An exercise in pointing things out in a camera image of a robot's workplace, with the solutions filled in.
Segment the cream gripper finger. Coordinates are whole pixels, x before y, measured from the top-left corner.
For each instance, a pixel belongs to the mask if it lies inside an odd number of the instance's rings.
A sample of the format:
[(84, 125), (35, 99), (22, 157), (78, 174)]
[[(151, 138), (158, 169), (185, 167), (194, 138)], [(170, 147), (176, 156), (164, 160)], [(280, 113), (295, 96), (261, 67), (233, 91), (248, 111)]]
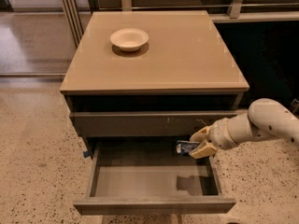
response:
[(190, 141), (191, 142), (203, 142), (204, 140), (208, 140), (209, 139), (209, 130), (210, 130), (209, 126), (202, 128), (201, 130), (194, 133), (190, 137)]
[(203, 141), (197, 148), (192, 150), (189, 155), (195, 159), (201, 159), (213, 156), (217, 153), (218, 149), (207, 140)]

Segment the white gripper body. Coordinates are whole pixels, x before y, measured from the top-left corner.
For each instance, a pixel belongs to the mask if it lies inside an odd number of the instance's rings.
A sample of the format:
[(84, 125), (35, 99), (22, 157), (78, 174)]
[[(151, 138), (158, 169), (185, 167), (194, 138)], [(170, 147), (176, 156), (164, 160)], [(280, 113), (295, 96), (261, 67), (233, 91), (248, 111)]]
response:
[(223, 150), (237, 147), (228, 129), (228, 119), (219, 119), (209, 127), (209, 140), (218, 148)]

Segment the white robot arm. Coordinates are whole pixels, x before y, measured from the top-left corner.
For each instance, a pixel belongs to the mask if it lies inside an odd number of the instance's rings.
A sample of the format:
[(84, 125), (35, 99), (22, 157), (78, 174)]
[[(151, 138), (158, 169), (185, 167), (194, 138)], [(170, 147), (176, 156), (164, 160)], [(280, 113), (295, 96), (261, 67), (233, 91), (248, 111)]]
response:
[(246, 113), (215, 121), (190, 138), (199, 146), (189, 155), (195, 159), (215, 155), (219, 149), (228, 150), (246, 142), (284, 139), (299, 146), (299, 118), (277, 101), (258, 99)]

